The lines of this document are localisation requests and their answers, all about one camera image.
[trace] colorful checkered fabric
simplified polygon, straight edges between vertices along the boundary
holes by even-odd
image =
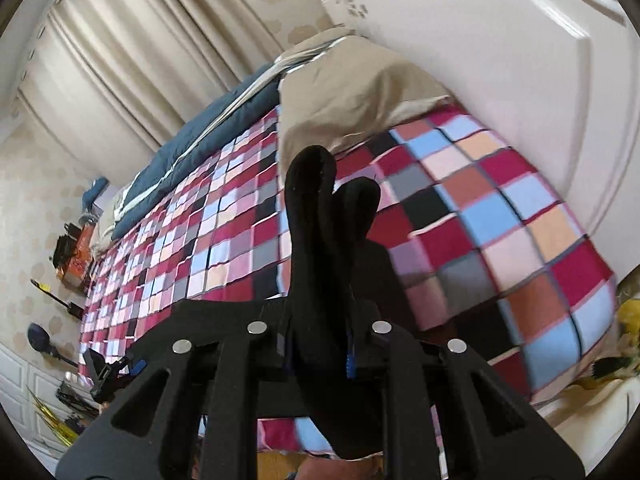
[[[109,250],[86,302],[81,351],[116,360],[182,298],[286,293],[276,128],[273,110]],[[369,238],[388,249],[425,338],[462,338],[534,402],[593,360],[613,320],[612,272],[545,179],[495,132],[440,108],[338,157],[337,186],[361,175],[382,188]]]

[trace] silver screw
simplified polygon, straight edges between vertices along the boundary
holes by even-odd
[[[178,339],[171,348],[177,354],[186,354],[191,351],[193,345],[188,339]]]
[[[388,334],[391,332],[391,323],[382,320],[374,321],[371,328],[376,334]]]
[[[252,321],[246,326],[249,334],[264,334],[267,330],[267,324],[263,321]]]
[[[454,354],[462,354],[466,351],[466,343],[462,339],[449,339],[447,348]]]

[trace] headboard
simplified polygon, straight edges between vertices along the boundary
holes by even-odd
[[[617,0],[322,3],[436,76],[537,165],[619,279],[640,264],[640,41]]]

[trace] beige curtain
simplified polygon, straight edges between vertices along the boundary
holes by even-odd
[[[67,151],[119,185],[281,52],[243,0],[57,0],[43,25],[18,97]]]

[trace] plaid blanket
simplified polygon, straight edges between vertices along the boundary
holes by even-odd
[[[108,251],[81,351],[115,361],[182,298],[286,294],[277,118],[271,111],[209,157]],[[380,183],[369,238],[388,249],[427,340],[467,341],[532,402],[597,355],[614,316],[612,272],[536,169],[464,110],[378,134],[341,154],[337,172],[337,186],[361,175]],[[259,447],[309,449],[300,424],[262,421]]]

